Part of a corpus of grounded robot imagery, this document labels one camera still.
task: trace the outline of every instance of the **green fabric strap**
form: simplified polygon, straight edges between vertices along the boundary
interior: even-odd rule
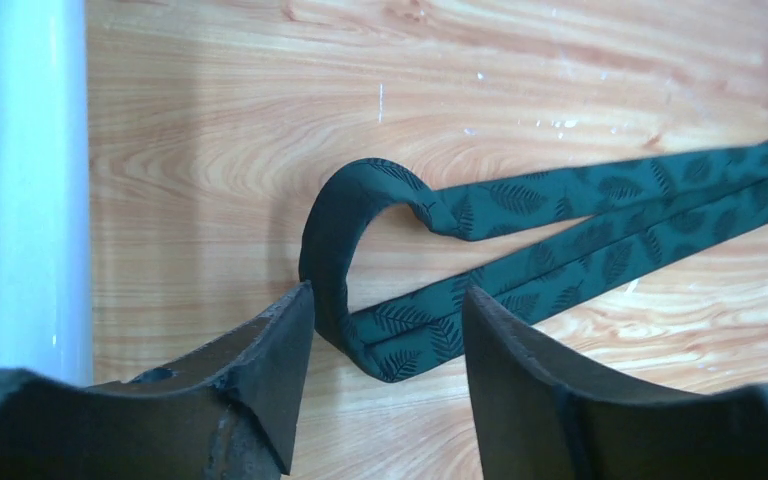
[[[543,242],[358,312],[346,274],[366,226],[407,204],[438,235],[478,241],[592,216]],[[562,168],[431,190],[401,165],[352,162],[326,182],[302,237],[316,329],[367,374],[397,382],[463,353],[470,284],[537,323],[768,223],[768,141]]]

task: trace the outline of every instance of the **wooden table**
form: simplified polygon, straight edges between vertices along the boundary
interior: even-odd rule
[[[352,160],[437,188],[768,138],[768,0],[87,4],[98,382],[277,299],[315,195]],[[393,209],[361,241],[351,308],[569,225],[465,244]],[[675,387],[768,381],[768,226],[540,328]],[[317,338],[293,467],[481,478],[462,359],[387,385]]]

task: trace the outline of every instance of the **white plastic tube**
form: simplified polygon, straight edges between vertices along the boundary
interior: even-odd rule
[[[0,368],[92,384],[84,0],[0,0]]]

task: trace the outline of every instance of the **fabric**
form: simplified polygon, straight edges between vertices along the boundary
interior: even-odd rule
[[[407,204],[438,235],[478,241],[590,219],[479,268],[363,310],[346,274],[366,226]],[[305,225],[299,276],[316,328],[367,374],[397,382],[463,353],[461,305],[475,285],[528,324],[768,224],[768,141],[563,168],[431,190],[394,162],[338,170]]]

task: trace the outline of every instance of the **metal jaw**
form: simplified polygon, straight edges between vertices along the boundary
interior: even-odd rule
[[[314,327],[300,284],[254,319],[128,383],[0,370],[0,480],[278,479]]]
[[[645,382],[479,289],[463,319],[486,480],[768,478],[768,384],[697,395]]]

